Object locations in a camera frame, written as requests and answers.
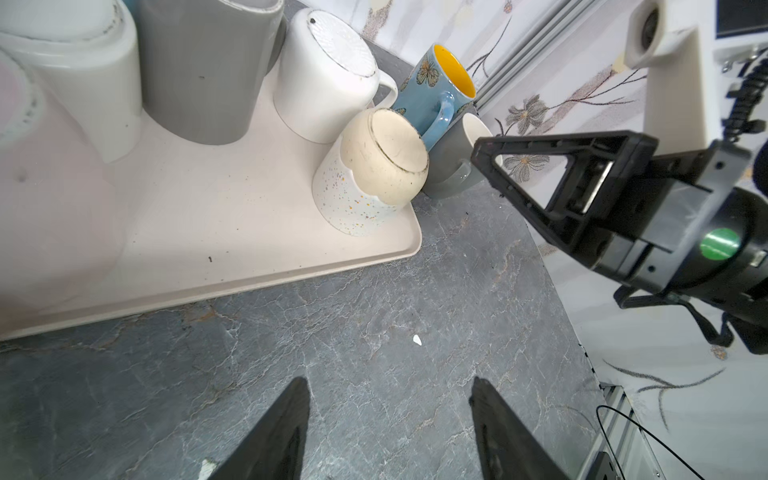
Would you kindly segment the blue butterfly mug yellow inside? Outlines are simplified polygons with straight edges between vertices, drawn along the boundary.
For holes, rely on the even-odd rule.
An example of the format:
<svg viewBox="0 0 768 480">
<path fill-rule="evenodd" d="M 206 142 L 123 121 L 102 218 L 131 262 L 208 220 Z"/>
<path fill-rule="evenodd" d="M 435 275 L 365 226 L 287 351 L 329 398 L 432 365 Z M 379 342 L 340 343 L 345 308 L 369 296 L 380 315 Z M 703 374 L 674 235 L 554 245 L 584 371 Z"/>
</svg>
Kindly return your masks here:
<svg viewBox="0 0 768 480">
<path fill-rule="evenodd" d="M 401 84 L 392 109 L 409 121 L 431 150 L 475 97 L 475 85 L 464 66 L 446 47 L 434 44 Z"/>
</svg>

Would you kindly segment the small grey mug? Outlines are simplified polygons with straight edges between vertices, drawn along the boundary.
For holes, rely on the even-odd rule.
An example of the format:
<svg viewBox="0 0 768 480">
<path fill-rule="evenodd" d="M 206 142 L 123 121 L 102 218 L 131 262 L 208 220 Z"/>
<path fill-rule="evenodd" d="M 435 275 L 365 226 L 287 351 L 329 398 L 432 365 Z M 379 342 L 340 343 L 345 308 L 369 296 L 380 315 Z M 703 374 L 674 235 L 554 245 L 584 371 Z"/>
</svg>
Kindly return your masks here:
<svg viewBox="0 0 768 480">
<path fill-rule="evenodd" d="M 477 115 L 463 114 L 430 150 L 429 173 L 422 191 L 431 199 L 445 199 L 484 180 L 471 157 L 476 141 L 491 136 Z"/>
</svg>

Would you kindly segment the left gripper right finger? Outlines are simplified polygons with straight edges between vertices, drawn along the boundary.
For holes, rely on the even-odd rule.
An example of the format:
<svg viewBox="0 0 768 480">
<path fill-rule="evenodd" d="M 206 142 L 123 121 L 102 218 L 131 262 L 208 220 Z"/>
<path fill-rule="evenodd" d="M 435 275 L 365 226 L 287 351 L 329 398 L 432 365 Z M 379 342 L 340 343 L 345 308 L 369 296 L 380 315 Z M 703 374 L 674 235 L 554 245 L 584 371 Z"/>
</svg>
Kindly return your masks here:
<svg viewBox="0 0 768 480">
<path fill-rule="evenodd" d="M 487 379 L 474 378 L 469 405 L 484 479 L 568 479 Z"/>
</svg>

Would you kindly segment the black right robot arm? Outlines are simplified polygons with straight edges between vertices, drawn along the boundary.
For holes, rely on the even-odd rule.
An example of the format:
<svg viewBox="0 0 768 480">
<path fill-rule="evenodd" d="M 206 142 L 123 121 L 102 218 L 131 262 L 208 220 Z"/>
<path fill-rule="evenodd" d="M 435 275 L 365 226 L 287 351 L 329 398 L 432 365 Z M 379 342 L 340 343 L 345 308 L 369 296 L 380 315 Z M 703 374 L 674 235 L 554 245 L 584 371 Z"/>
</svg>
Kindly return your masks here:
<svg viewBox="0 0 768 480">
<path fill-rule="evenodd" d="M 722 141 L 670 155 L 631 131 L 478 140 L 472 164 L 551 245 L 617 283 L 623 309 L 697 302 L 706 341 L 767 351 L 767 203 L 738 187 L 747 150 Z M 539 205 L 501 165 L 509 156 L 562 156 L 565 172 Z"/>
</svg>

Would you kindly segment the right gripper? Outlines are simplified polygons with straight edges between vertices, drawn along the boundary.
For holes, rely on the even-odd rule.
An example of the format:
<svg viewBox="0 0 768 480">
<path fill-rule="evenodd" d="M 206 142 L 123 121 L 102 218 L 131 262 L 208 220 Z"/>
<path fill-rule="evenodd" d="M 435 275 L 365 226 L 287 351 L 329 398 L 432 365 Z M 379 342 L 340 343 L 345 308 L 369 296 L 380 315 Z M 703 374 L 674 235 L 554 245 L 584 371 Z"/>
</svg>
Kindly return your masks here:
<svg viewBox="0 0 768 480">
<path fill-rule="evenodd" d="M 698 288 L 748 267 L 750 194 L 736 184 L 749 151 L 714 143 L 648 164 L 657 147 L 627 130 L 482 137 L 471 162 L 543 239 L 616 282 Z"/>
</svg>

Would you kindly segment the pink mug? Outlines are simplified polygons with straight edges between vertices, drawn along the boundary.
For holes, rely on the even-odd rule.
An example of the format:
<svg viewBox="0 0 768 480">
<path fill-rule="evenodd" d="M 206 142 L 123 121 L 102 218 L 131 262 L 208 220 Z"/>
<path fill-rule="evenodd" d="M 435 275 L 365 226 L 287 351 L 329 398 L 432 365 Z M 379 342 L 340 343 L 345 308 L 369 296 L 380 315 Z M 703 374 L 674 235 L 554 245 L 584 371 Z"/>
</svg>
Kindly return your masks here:
<svg viewBox="0 0 768 480">
<path fill-rule="evenodd" d="M 1 317 L 32 316 L 106 275 L 125 246 L 106 166 L 34 71 L 1 53 Z"/>
</svg>

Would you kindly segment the cream speckled mug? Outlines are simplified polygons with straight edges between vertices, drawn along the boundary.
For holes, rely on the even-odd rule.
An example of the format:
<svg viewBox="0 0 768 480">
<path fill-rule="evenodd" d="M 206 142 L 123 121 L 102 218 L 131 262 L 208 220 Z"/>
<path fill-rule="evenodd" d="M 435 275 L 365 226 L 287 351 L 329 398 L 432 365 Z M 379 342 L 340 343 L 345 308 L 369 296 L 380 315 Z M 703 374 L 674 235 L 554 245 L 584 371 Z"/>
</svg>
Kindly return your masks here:
<svg viewBox="0 0 768 480">
<path fill-rule="evenodd" d="M 365 236 L 410 204 L 428 169 L 416 129 L 390 109 L 368 109 L 347 124 L 320 163 L 313 200 L 332 227 Z"/>
</svg>

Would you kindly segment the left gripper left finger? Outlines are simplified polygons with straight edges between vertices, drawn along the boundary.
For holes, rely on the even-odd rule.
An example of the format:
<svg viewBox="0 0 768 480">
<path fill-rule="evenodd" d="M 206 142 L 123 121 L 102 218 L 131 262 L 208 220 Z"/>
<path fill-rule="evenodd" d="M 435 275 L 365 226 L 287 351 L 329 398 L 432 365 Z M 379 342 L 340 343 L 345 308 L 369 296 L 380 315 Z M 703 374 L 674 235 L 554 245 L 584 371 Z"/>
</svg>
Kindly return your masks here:
<svg viewBox="0 0 768 480">
<path fill-rule="evenodd" d="M 295 377 L 209 479 L 300 479 L 309 417 L 308 381 Z"/>
</svg>

